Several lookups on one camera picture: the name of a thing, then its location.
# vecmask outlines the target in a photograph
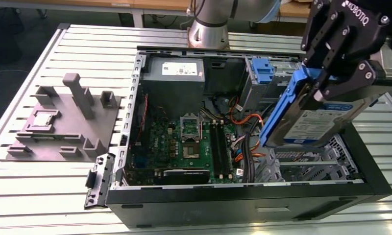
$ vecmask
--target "metal t-slot rail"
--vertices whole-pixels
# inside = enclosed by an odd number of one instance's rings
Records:
[[[295,52],[301,38],[253,34],[230,34],[231,49]],[[32,94],[38,86],[55,86],[59,93],[70,93],[63,85],[67,72],[82,74],[82,86],[93,95],[113,91],[125,97],[119,121],[111,142],[121,142],[125,127],[121,118],[130,100],[131,73],[137,46],[186,47],[187,32],[166,29],[138,29],[71,25],[58,29],[32,72],[0,120],[0,234],[98,234],[131,231],[110,209],[83,210],[89,171],[95,163],[10,162],[8,146],[14,144],[26,118],[38,102]],[[392,186],[392,98],[387,94],[379,103],[355,119],[355,127]],[[213,225],[141,229],[166,234],[392,234],[392,196],[381,202],[361,204],[321,221],[262,224]]]

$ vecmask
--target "white label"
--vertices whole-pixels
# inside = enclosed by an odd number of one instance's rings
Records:
[[[131,4],[126,4],[126,3],[113,3],[113,6],[131,6]]]
[[[237,104],[237,105],[235,105],[235,108],[237,108],[241,112],[243,111],[243,107],[242,107],[242,105]]]
[[[238,176],[245,176],[245,170],[243,169],[237,169],[237,173]]]
[[[185,75],[198,76],[198,64],[197,63],[163,63],[163,75]]]
[[[305,143],[319,140],[334,127],[334,121],[349,111],[317,110],[305,111],[285,139],[293,143]]]

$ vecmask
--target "ram slot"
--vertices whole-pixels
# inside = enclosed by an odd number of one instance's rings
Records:
[[[218,123],[213,122],[210,126],[210,135],[211,135],[211,153],[214,160],[214,175],[219,177],[222,175],[222,156],[221,156],[221,148],[218,144]]]
[[[226,139],[223,124],[219,124],[217,127],[217,138],[218,138],[219,154],[222,159],[222,173],[225,177],[227,177],[230,174],[230,157],[229,157],[227,139]]]

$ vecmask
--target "robotiq logo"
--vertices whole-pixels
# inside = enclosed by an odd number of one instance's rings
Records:
[[[349,7],[349,9],[353,11],[354,15],[361,20],[363,26],[366,26],[369,23],[369,17],[366,16],[366,13],[361,10],[361,8],[355,4],[353,4],[349,0],[346,0],[342,3],[342,6]]]

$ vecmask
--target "green circuit board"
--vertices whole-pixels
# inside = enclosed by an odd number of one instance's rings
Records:
[[[210,123],[202,123],[202,139],[199,142],[182,142],[181,128],[179,121],[154,123],[150,131],[150,154],[146,168],[206,169],[211,172],[213,184],[238,183],[235,169],[233,170],[233,178],[227,175],[221,179],[214,175]],[[195,123],[185,122],[183,133],[193,134],[195,131],[199,131]],[[234,125],[225,126],[225,134],[229,137],[235,134]]]

